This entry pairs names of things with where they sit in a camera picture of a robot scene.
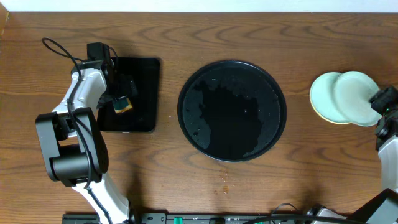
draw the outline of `wooden table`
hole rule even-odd
[[[397,14],[12,13],[0,54],[0,222],[60,223],[92,212],[45,172],[34,126],[70,86],[72,63],[40,42],[51,37],[74,56],[102,41],[120,56],[162,60],[153,133],[103,133],[109,173],[140,212],[269,213],[290,202],[351,213],[380,190],[374,128],[335,125],[312,110],[312,81],[359,70],[381,88],[398,84]],[[287,124],[273,150],[240,163],[198,152],[177,121],[188,77],[224,59],[254,63],[279,83]]]

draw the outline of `white background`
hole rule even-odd
[[[398,0],[0,0],[10,12],[398,12]]]

